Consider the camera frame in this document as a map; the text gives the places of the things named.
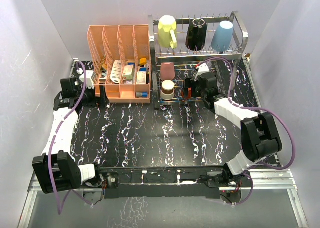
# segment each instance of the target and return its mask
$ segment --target gray wall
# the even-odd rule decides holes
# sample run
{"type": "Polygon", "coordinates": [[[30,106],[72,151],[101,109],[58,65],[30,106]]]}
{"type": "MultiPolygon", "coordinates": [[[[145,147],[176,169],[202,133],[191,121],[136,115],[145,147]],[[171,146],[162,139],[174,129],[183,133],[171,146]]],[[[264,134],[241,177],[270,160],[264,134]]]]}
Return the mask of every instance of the gray wall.
{"type": "Polygon", "coordinates": [[[0,0],[1,227],[16,227],[72,59],[41,0],[0,0]]]}
{"type": "MultiPolygon", "coordinates": [[[[320,0],[281,0],[250,61],[262,104],[275,110],[294,133],[292,171],[310,227],[320,222],[319,10],[320,0]]],[[[286,163],[291,146],[281,131],[284,148],[279,155],[286,163]]]]}
{"type": "Polygon", "coordinates": [[[250,33],[251,52],[279,0],[42,0],[73,57],[91,59],[87,31],[91,24],[146,24],[148,14],[184,17],[239,10],[250,33]]]}

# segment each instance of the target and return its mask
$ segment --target blue cylinder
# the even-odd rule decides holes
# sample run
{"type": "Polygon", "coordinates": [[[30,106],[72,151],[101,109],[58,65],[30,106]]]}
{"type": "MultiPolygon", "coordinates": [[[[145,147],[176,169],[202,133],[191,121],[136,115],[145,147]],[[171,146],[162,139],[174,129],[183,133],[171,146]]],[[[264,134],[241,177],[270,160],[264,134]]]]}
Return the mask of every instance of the blue cylinder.
{"type": "Polygon", "coordinates": [[[234,32],[234,24],[224,20],[219,23],[213,36],[211,46],[213,49],[223,52],[230,46],[232,35],[234,32]]]}

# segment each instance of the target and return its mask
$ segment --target black can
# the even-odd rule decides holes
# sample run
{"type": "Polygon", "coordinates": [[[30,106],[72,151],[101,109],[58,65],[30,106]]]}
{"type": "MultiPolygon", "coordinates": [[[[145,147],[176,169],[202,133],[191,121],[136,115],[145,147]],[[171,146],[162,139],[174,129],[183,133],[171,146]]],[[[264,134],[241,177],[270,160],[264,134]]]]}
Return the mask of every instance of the black can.
{"type": "Polygon", "coordinates": [[[190,20],[185,45],[190,50],[198,51],[205,47],[207,23],[204,19],[190,20]]]}

